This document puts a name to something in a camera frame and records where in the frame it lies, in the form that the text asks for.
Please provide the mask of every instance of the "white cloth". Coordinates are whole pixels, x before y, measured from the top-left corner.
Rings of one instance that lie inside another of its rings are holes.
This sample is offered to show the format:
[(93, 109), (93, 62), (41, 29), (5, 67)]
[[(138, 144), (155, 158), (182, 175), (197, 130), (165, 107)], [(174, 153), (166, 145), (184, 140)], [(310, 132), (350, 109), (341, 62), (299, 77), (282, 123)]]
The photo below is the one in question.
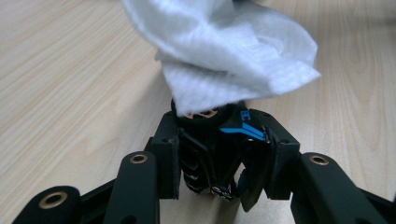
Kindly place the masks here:
[(250, 1), (122, 0), (158, 48), (179, 115), (295, 90), (319, 76), (296, 21)]

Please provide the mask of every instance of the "crumpled fabric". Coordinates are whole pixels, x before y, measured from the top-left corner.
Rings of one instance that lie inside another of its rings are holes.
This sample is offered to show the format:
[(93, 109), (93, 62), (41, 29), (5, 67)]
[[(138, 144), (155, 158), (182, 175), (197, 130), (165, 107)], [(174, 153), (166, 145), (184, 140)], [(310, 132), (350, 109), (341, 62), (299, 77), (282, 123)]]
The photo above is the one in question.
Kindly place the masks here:
[(319, 77), (298, 22), (250, 1), (122, 0), (157, 49), (179, 115), (293, 91)]

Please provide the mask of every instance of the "wood grain surface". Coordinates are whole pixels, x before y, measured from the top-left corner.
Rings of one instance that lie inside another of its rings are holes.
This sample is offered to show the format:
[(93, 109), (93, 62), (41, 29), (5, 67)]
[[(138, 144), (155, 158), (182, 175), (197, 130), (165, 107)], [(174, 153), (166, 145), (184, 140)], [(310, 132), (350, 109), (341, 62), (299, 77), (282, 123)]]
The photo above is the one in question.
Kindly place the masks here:
[[(396, 1), (260, 1), (317, 40), (322, 77), (273, 99), (248, 102), (302, 144), (334, 158), (355, 184), (396, 192)], [(0, 223), (38, 192), (84, 194), (113, 179), (170, 110), (156, 49), (119, 1), (0, 0)], [(292, 223), (290, 202), (263, 194), (238, 202), (161, 201), (162, 223)]]

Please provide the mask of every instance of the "black plastic part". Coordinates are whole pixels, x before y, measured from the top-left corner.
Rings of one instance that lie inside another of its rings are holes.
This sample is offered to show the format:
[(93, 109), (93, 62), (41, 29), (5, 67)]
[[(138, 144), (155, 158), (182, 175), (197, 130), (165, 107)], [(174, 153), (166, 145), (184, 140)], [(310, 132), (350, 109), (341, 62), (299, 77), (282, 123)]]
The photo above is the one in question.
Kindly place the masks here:
[(396, 200), (392, 203), (364, 189), (361, 192), (389, 224), (396, 224)]
[(159, 218), (155, 157), (147, 151), (131, 153), (122, 159), (104, 223), (155, 224)]
[(248, 137), (220, 129), (240, 130), (240, 111), (247, 109), (241, 105), (226, 105), (214, 110), (218, 113), (211, 118), (176, 118), (181, 169), (187, 187), (194, 193), (212, 191), (230, 201), (239, 196), (234, 174), (246, 154)]
[(255, 109), (250, 111), (271, 134), (272, 171), (264, 186), (265, 193), (271, 200), (288, 200), (300, 159), (300, 143), (270, 114)]
[(387, 223), (331, 158), (305, 153), (298, 165), (299, 188), (291, 211), (299, 223)]
[(148, 140), (145, 151), (155, 155), (158, 166), (158, 196), (178, 199), (180, 165), (178, 160), (177, 126), (172, 112), (165, 113), (157, 132)]
[(115, 182), (115, 179), (111, 180), (81, 196), (82, 218), (80, 224), (103, 223), (108, 200)]
[(250, 158), (250, 165), (238, 180), (238, 190), (242, 208), (248, 212), (259, 200), (263, 186), (268, 182), (271, 172), (269, 148), (260, 148)]
[(37, 194), (14, 220), (14, 224), (75, 224), (81, 216), (77, 189), (59, 186)]

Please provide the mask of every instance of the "screw hole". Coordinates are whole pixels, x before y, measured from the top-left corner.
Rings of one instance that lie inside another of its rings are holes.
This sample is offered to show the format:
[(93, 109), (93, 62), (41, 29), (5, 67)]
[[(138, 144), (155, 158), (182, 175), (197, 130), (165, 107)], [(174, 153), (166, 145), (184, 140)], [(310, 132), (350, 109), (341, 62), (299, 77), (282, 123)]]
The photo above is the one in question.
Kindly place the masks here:
[(139, 164), (145, 162), (147, 159), (148, 157), (146, 155), (135, 155), (130, 159), (130, 162), (134, 164)]
[(62, 204), (64, 201), (66, 201), (66, 199), (67, 199), (66, 192), (56, 191), (44, 197), (40, 201), (38, 206), (42, 209), (50, 209)]
[(320, 157), (320, 156), (317, 156), (317, 155), (311, 156), (309, 158), (309, 160), (311, 160), (313, 163), (316, 163), (318, 165), (328, 165), (329, 164), (329, 161), (327, 161), (323, 157)]

